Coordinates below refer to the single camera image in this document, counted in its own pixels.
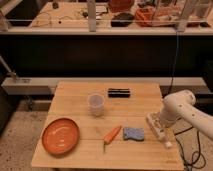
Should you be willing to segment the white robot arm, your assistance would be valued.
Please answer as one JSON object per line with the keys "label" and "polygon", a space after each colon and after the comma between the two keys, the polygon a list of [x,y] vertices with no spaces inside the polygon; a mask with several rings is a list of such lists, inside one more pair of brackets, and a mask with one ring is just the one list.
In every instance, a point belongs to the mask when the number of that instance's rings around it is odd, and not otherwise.
{"label": "white robot arm", "polygon": [[170,127],[178,118],[182,118],[213,140],[213,116],[195,108],[195,102],[195,95],[190,90],[165,96],[162,100],[163,108],[159,112],[160,121],[166,127]]}

